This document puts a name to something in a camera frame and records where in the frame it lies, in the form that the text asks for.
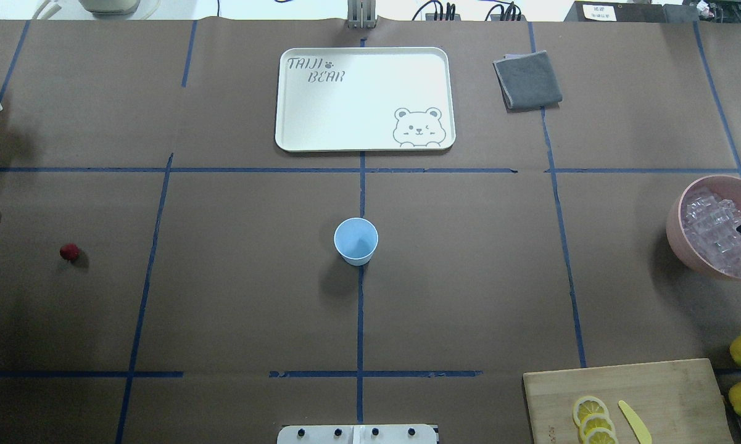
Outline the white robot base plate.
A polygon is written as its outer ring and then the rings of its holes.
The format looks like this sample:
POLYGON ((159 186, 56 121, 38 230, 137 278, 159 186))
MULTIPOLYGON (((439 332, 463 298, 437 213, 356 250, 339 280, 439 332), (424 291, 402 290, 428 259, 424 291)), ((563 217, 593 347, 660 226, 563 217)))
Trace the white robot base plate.
POLYGON ((429 424, 289 425, 277 443, 440 443, 436 426, 429 424))

